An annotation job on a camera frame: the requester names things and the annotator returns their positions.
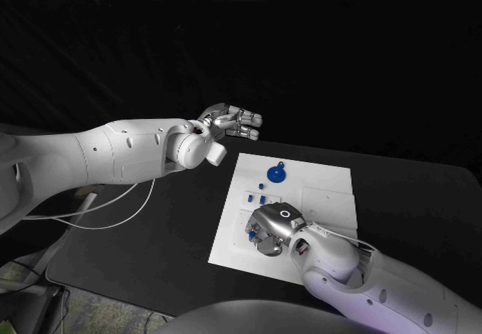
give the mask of black background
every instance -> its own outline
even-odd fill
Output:
[[[481,179],[476,6],[0,6],[3,122],[81,132],[225,102],[263,114],[264,141],[453,164]]]

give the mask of robotic hand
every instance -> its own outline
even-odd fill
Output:
[[[225,134],[257,140],[261,115],[215,104],[198,120],[118,120],[78,134],[0,134],[0,234],[56,193],[88,184],[136,184],[218,166]]]
[[[307,223],[289,203],[263,205],[245,233],[266,256],[286,248],[310,294],[349,319],[393,334],[481,333],[472,304],[414,267]]]

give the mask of floor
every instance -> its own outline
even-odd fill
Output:
[[[33,266],[42,252],[17,261]],[[23,281],[29,274],[27,269],[14,263],[0,268],[0,278]],[[144,324],[152,310],[108,299],[84,290],[68,288],[71,296],[68,299],[68,315],[64,321],[64,334],[143,334]],[[58,295],[51,302],[45,315],[45,321],[39,333],[61,334],[61,304],[62,296]],[[147,333],[159,328],[170,318],[153,313],[147,324]]]

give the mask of table surface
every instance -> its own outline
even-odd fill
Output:
[[[228,149],[221,166],[205,161],[157,179],[150,201],[126,224],[75,229],[48,268],[52,282],[175,316],[235,299],[287,301],[333,311],[303,286],[208,263],[244,152],[351,168],[358,237],[482,306],[482,188],[466,169],[240,138],[221,143]],[[127,188],[105,186],[94,205]],[[149,188],[150,182],[140,184],[118,202],[85,214],[81,224],[124,220]]]

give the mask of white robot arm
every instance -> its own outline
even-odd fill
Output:
[[[482,333],[481,309],[414,267],[307,223],[289,203],[263,205],[245,232],[264,255],[286,248],[306,289],[349,319],[390,334]]]
[[[215,166],[224,134],[258,138],[258,114],[215,104],[198,120],[118,120],[78,134],[0,134],[0,234],[56,193],[88,184],[136,184]]]

